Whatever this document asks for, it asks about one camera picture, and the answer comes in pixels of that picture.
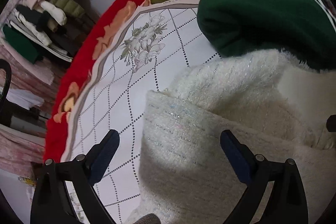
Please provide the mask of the white fluffy sweater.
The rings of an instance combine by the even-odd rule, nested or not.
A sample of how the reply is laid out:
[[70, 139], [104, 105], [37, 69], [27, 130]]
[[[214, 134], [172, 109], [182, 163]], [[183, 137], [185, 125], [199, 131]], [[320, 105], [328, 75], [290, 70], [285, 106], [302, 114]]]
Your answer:
[[314, 223], [335, 194], [335, 72], [262, 50], [186, 69], [149, 91], [139, 206], [127, 223], [223, 223], [263, 165], [298, 169]]

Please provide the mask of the white quilted floral mat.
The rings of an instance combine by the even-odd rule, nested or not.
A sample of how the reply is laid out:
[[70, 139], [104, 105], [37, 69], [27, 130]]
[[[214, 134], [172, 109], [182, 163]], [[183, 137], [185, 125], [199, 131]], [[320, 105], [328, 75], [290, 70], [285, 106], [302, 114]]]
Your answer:
[[172, 0], [137, 8], [96, 60], [70, 115], [62, 161], [87, 153], [111, 129], [120, 134], [120, 145], [94, 186], [117, 223], [124, 223], [139, 204], [147, 92], [163, 91], [186, 68], [219, 58], [198, 27], [198, 4]]

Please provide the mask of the dark green folded garment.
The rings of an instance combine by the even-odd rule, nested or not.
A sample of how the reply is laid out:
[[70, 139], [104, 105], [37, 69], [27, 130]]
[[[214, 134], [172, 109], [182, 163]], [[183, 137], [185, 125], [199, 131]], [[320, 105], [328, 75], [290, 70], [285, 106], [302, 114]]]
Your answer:
[[335, 16], [321, 0], [200, 0], [197, 21], [222, 56], [277, 49], [335, 69]]

